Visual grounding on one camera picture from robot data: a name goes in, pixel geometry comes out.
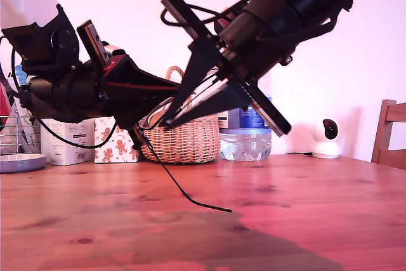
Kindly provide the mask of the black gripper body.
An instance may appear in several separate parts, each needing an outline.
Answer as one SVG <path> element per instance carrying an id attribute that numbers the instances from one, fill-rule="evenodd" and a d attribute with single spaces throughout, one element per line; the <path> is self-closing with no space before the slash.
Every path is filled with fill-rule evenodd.
<path id="1" fill-rule="evenodd" d="M 286 135 L 291 130 L 287 119 L 258 88 L 258 79 L 274 65 L 288 58 L 297 41 L 285 42 L 259 18 L 263 9 L 254 12 L 243 11 L 223 29 L 218 36 L 212 35 L 184 0 L 162 0 L 165 9 L 192 37 L 192 42 L 213 42 L 219 50 L 216 76 L 227 83 L 237 81 L 252 98 L 252 106 L 272 130 Z"/>
<path id="2" fill-rule="evenodd" d="M 109 116 L 111 106 L 102 89 L 103 70 L 109 65 L 111 52 L 106 50 L 91 20 L 77 28 L 77 34 L 88 52 L 90 59 L 79 61 L 73 68 L 70 83 L 70 101 L 74 112 L 85 116 Z"/>

